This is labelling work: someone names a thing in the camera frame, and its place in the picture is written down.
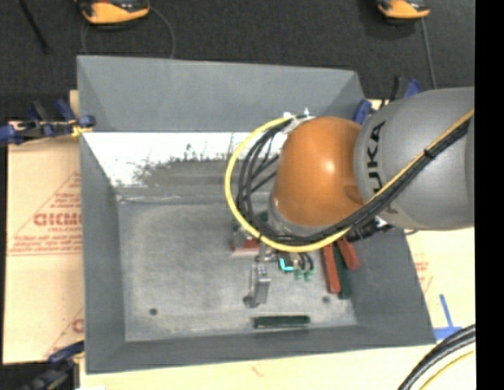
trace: black cable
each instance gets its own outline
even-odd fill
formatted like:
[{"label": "black cable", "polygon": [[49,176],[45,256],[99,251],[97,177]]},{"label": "black cable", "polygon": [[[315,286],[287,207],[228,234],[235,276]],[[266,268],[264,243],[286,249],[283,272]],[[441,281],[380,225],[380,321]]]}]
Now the black cable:
[{"label": "black cable", "polygon": [[[172,26],[169,23],[169,21],[165,18],[165,16],[160,11],[156,10],[152,6],[150,6],[149,9],[150,9],[150,11],[153,11],[158,16],[158,18],[160,20],[162,20],[162,22],[167,26],[169,35],[171,36],[171,52],[169,53],[168,58],[173,59],[174,55],[175,55],[175,52],[176,52],[176,36],[175,36],[175,33],[174,33],[174,29],[172,28]],[[132,26],[136,25],[136,20],[133,20],[133,21],[127,23],[126,27],[129,26],[129,25],[132,25]],[[84,19],[84,23],[82,24],[82,27],[80,28],[80,46],[81,46],[80,52],[82,54],[88,54],[89,53],[88,47],[86,45],[86,37],[88,35],[89,27],[90,27],[90,24],[89,24],[88,20]],[[122,30],[122,29],[120,27],[118,27],[117,29],[107,29],[107,28],[101,29],[100,28],[99,30],[115,31],[115,30]]]},{"label": "black cable", "polygon": [[434,72],[434,66],[432,65],[431,47],[429,45],[428,30],[425,25],[424,18],[420,19],[420,26],[422,28],[422,38],[424,41],[425,57],[426,57],[427,63],[428,63],[429,77],[431,78],[433,89],[436,89],[437,88],[437,78],[436,78],[436,75]]},{"label": "black cable", "polygon": [[398,390],[410,390],[420,377],[443,358],[476,342],[476,325],[455,332],[435,346],[404,379]]},{"label": "black cable", "polygon": [[37,26],[37,22],[32,16],[32,12],[30,9],[28,9],[28,6],[26,4],[25,0],[17,0],[17,2],[20,4],[21,9],[23,10],[24,16],[26,17],[26,20],[30,23],[30,26],[32,27],[32,30],[34,31],[35,35],[37,36],[37,39],[39,40],[39,43],[41,44],[41,50],[43,54],[51,54],[53,50],[51,49],[50,45],[42,36],[42,32],[39,29],[39,26]]},{"label": "black cable", "polygon": [[289,120],[281,125],[269,129],[254,143],[248,154],[245,156],[245,160],[243,161],[241,167],[236,199],[238,210],[253,227],[262,233],[262,235],[268,235],[271,240],[282,242],[287,245],[307,245],[309,242],[320,241],[325,237],[331,236],[347,228],[358,229],[363,227],[370,220],[374,219],[382,210],[384,210],[388,204],[394,200],[394,198],[399,195],[403,189],[405,189],[407,185],[438,154],[464,136],[467,133],[469,124],[468,121],[462,123],[456,129],[451,131],[448,136],[436,143],[431,149],[427,151],[425,150],[425,154],[419,158],[413,166],[407,169],[399,177],[399,179],[396,180],[382,194],[371,200],[368,205],[363,206],[353,214],[349,215],[346,219],[343,219],[339,223],[334,224],[321,232],[317,232],[316,234],[310,236],[299,236],[296,234],[279,233],[272,225],[261,221],[254,213],[251,199],[252,181],[255,179],[253,177],[254,173],[252,170],[255,167],[255,162],[258,160],[260,152],[272,137],[274,137],[281,129],[285,128],[291,122],[292,120]]}]

